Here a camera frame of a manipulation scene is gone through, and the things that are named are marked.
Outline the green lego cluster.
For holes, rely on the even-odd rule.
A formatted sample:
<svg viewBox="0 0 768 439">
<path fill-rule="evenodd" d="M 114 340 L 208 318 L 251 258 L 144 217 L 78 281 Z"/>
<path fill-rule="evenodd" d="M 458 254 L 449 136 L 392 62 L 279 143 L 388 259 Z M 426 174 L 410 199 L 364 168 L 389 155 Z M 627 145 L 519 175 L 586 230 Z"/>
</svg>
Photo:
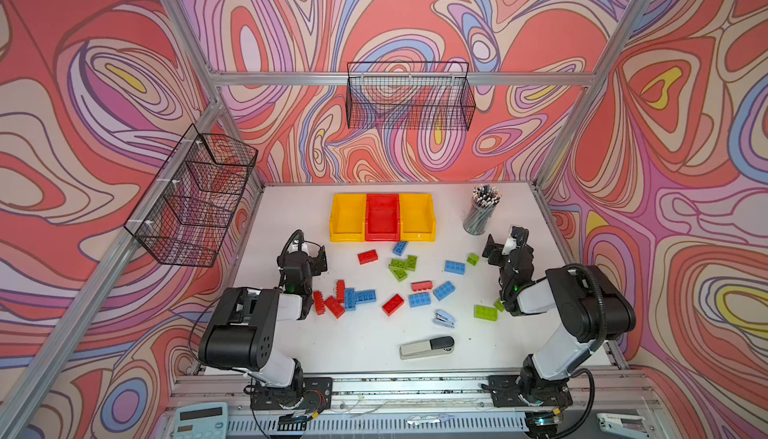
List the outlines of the green lego cluster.
<svg viewBox="0 0 768 439">
<path fill-rule="evenodd" d="M 392 259 L 388 269 L 398 282 L 408 278 L 408 275 L 416 271 L 418 258 L 414 255 L 408 255 L 406 259 Z"/>
</svg>

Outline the blue lego brick top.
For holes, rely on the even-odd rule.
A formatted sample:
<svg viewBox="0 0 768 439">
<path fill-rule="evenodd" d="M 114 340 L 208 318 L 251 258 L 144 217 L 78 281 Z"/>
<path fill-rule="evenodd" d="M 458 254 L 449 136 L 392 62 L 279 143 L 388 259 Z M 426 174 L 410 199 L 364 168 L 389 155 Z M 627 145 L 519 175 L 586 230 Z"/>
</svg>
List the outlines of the blue lego brick top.
<svg viewBox="0 0 768 439">
<path fill-rule="evenodd" d="M 407 245 L 408 245 L 407 241 L 399 241 L 399 242 L 397 242 L 395 244 L 395 246 L 393 247 L 393 253 L 396 256 L 398 256 L 398 257 L 402 256 L 404 254 L 404 252 L 405 252 L 405 249 L 406 249 Z"/>
</svg>

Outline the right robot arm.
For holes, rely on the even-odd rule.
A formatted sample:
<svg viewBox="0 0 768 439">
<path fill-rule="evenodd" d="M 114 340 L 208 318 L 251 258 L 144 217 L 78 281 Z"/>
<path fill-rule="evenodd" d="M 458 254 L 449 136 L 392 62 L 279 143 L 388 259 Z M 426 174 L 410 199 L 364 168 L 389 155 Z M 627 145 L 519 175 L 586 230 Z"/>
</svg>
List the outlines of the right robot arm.
<svg viewBox="0 0 768 439">
<path fill-rule="evenodd" d="M 568 380 L 603 344 L 636 326 L 633 306 L 596 266 L 570 263 L 549 268 L 535 279 L 534 249 L 528 244 L 529 230 L 511 228 L 499 243 L 489 235 L 482 257 L 499 270 L 499 302 L 514 317 L 533 316 L 555 310 L 561 325 L 537 352 L 526 356 L 511 387 L 518 399 L 540 406 L 568 398 Z"/>
</svg>

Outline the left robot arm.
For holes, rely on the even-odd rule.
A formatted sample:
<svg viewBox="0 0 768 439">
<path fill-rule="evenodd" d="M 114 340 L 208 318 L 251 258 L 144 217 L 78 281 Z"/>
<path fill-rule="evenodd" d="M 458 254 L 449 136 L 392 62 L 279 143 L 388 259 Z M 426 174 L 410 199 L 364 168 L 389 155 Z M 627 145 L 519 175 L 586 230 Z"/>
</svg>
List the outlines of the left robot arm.
<svg viewBox="0 0 768 439">
<path fill-rule="evenodd" d="M 276 258 L 277 286 L 225 289 L 199 342 L 203 366 L 239 372 L 269 389 L 303 390 L 300 361 L 274 343 L 279 322 L 302 321 L 321 304 L 313 281 L 327 270 L 327 256 L 322 245 L 312 255 L 312 244 L 301 229 L 291 234 Z"/>
</svg>

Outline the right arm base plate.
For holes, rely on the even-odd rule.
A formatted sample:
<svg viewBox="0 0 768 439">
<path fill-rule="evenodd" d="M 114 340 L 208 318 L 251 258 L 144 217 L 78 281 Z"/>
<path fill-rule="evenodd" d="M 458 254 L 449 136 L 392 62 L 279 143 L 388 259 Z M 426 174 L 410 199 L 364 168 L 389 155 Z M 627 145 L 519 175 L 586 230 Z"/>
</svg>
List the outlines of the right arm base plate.
<svg viewBox="0 0 768 439">
<path fill-rule="evenodd" d="M 519 375 L 491 375 L 481 389 L 491 395 L 496 408 L 559 408 L 573 405 L 566 380 L 547 381 Z"/>
</svg>

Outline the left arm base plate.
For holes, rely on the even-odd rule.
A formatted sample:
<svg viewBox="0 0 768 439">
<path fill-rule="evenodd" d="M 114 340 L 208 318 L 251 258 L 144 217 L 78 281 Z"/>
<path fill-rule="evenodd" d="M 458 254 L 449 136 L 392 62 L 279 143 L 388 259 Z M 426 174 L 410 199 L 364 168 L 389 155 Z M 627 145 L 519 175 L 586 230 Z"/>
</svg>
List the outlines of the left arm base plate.
<svg viewBox="0 0 768 439">
<path fill-rule="evenodd" d="M 333 379 L 325 376 L 295 379 L 285 388 L 267 387 L 252 380 L 243 388 L 254 411 L 323 412 L 331 406 L 332 392 Z"/>
</svg>

